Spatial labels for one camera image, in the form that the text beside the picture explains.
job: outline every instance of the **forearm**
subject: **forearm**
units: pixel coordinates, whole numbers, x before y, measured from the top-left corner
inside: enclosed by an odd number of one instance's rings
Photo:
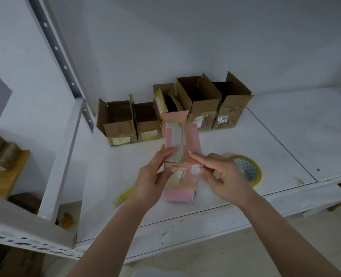
[[[145,213],[126,202],[67,277],[117,277]]]
[[[252,196],[240,209],[282,276],[341,276],[263,197]]]

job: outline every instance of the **hand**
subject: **hand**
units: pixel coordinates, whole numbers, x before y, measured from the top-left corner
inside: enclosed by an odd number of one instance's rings
[[[176,147],[167,149],[164,149],[164,147],[163,144],[149,164],[140,169],[131,195],[126,202],[144,212],[150,210],[159,201],[165,184],[176,171],[175,167],[168,167],[158,173],[159,168],[164,164],[165,158],[177,151]]]
[[[232,159],[218,154],[209,154],[206,157],[198,153],[190,153],[190,156],[205,165],[206,168],[201,167],[204,179],[215,194],[223,200],[241,208],[258,195]],[[219,179],[214,177],[214,170],[220,173]]]

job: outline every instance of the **left hand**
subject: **left hand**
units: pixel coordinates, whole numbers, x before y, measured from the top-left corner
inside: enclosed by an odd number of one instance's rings
[[[165,149],[165,145],[162,145],[149,164],[142,167],[138,172],[136,183],[126,202],[127,204],[134,205],[136,208],[147,212],[159,201],[165,184],[176,171],[176,167],[168,167],[158,173],[159,168],[164,164],[165,158],[176,151],[176,147]]]

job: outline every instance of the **white shelf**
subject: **white shelf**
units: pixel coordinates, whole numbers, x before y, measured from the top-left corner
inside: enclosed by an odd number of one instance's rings
[[[77,242],[98,236],[117,210],[112,207],[112,200],[133,185],[140,167],[150,161],[164,139],[109,147],[106,138],[95,128],[93,142]],[[200,142],[204,154],[236,153],[252,158],[262,170],[262,180],[256,186],[261,195],[316,182],[248,110],[243,112],[236,128],[202,132]],[[166,202],[162,196],[141,226],[147,225],[149,230],[159,222],[227,204],[201,181],[191,204]]]
[[[255,96],[249,110],[318,181],[341,176],[341,89]]]

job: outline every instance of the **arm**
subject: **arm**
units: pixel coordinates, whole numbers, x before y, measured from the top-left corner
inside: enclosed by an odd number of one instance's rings
[[[162,148],[140,169],[132,193],[66,277],[117,277],[146,212],[154,206],[173,167],[158,173],[164,159],[176,148]]]
[[[237,164],[220,155],[190,155],[204,164],[203,177],[222,199],[236,205],[250,221],[283,277],[341,276],[341,272],[300,235],[245,180]],[[221,176],[216,179],[214,170]]]

